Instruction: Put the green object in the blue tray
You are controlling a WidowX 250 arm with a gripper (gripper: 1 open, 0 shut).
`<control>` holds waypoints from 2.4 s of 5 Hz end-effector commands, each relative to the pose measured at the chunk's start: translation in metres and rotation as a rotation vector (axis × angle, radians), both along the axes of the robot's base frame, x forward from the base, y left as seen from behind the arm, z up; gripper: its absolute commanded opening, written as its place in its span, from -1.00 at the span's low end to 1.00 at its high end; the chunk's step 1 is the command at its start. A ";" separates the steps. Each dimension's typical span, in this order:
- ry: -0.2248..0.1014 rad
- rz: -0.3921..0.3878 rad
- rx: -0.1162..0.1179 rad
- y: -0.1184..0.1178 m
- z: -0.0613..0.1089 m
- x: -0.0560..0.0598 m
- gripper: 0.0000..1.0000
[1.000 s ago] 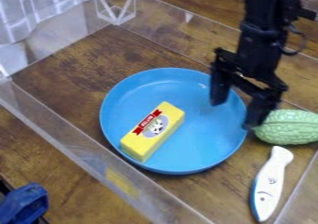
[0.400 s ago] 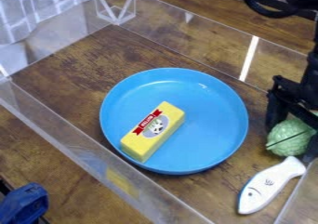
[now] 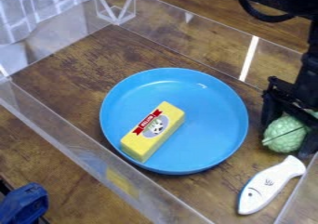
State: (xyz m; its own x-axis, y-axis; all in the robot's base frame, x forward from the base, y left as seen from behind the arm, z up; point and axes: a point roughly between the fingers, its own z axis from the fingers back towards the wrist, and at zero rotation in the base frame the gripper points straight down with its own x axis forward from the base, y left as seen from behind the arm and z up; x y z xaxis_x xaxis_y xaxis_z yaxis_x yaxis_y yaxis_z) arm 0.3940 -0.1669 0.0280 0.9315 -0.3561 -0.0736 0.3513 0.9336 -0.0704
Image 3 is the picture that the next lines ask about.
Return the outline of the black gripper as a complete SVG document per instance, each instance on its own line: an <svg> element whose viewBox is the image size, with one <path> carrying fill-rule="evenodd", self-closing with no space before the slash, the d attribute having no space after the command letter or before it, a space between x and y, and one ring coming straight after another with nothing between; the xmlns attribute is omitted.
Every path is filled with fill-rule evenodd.
<svg viewBox="0 0 318 224"><path fill-rule="evenodd" d="M269 77L269 82L262 94L262 129L267 129L283 112L303 122L307 133L297 156L307 159L318 152L318 126L309 126L318 125L318 118L306 112L306 109L318 110L318 57L309 53L302 56L302 68L293 84L275 76Z"/></svg>

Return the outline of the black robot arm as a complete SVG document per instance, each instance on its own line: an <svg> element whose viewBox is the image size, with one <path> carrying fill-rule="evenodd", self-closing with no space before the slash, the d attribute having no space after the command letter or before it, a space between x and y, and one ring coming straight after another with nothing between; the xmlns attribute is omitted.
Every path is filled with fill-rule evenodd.
<svg viewBox="0 0 318 224"><path fill-rule="evenodd" d="M301 144L298 157L307 158L318 152L318 118L306 109L318 111L318 0L275 0L286 14L270 16L260 13L248 3L238 0L244 11L258 20L282 22L294 17L309 17L309 51L302 55L302 67L291 84L275 76L269 77L269 87L263 91L260 123L265 128L283 112L299 120L309 128Z"/></svg>

